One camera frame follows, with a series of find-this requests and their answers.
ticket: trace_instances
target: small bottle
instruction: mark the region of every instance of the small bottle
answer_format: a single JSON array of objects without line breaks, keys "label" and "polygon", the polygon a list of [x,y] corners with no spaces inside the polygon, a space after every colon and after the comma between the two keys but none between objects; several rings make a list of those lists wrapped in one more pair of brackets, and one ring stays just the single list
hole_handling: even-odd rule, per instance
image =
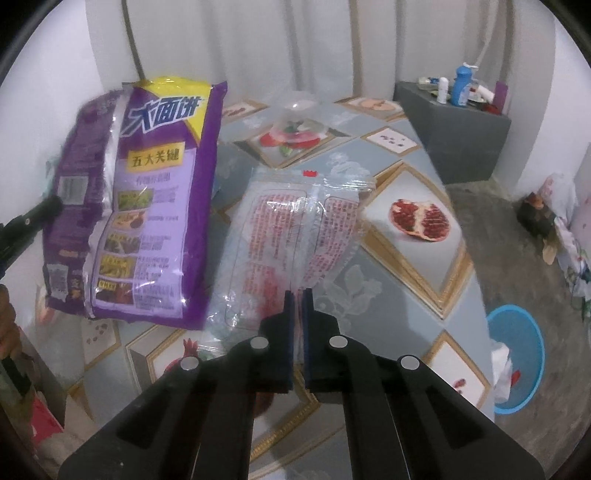
[{"label": "small bottle", "polygon": [[439,88],[437,89],[437,101],[439,103],[447,103],[447,91],[449,89],[449,80],[445,77],[439,79]]}]

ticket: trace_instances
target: white curtain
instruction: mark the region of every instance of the white curtain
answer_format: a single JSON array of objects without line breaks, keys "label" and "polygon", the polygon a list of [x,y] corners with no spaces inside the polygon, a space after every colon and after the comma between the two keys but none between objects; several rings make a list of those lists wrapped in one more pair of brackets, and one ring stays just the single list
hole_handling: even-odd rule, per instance
[{"label": "white curtain", "polygon": [[397,80],[454,78],[466,61],[494,87],[507,57],[500,0],[128,0],[146,77],[227,80],[228,102],[286,90],[391,98]]}]

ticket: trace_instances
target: purple snack bag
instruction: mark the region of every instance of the purple snack bag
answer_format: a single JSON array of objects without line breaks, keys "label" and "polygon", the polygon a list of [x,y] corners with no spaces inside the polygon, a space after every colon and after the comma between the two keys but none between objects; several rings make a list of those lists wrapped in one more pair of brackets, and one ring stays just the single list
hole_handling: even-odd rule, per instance
[{"label": "purple snack bag", "polygon": [[44,231],[48,306],[200,328],[207,220],[226,84],[163,77],[80,111]]}]

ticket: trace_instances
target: white tissue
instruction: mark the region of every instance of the white tissue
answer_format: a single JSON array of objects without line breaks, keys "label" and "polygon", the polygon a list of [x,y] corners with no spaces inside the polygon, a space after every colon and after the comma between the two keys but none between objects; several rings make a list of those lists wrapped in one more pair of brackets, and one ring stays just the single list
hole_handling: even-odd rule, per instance
[{"label": "white tissue", "polygon": [[502,403],[509,399],[511,393],[513,364],[509,358],[509,347],[491,339],[491,359],[495,402]]}]

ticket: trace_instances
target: barcode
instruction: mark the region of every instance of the barcode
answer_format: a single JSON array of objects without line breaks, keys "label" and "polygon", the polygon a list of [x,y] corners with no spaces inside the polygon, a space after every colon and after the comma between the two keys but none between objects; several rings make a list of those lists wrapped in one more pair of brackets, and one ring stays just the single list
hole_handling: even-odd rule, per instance
[{"label": "barcode", "polygon": [[65,205],[82,205],[88,188],[88,177],[61,177],[57,195]]},{"label": "barcode", "polygon": [[173,310],[175,292],[171,285],[143,285],[134,290],[134,303],[141,310]]},{"label": "barcode", "polygon": [[47,266],[49,273],[49,289],[55,299],[66,301],[68,295],[68,267],[66,265],[52,264]]}]

